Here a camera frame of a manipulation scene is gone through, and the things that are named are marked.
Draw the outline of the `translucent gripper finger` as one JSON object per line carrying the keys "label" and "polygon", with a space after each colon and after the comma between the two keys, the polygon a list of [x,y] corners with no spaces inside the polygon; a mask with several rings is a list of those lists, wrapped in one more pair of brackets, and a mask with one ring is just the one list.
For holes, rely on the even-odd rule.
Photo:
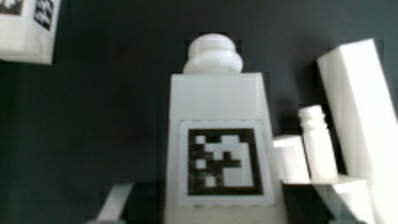
{"label": "translucent gripper finger", "polygon": [[135,183],[123,183],[112,186],[98,216],[84,224],[126,224],[121,216],[133,186]]}

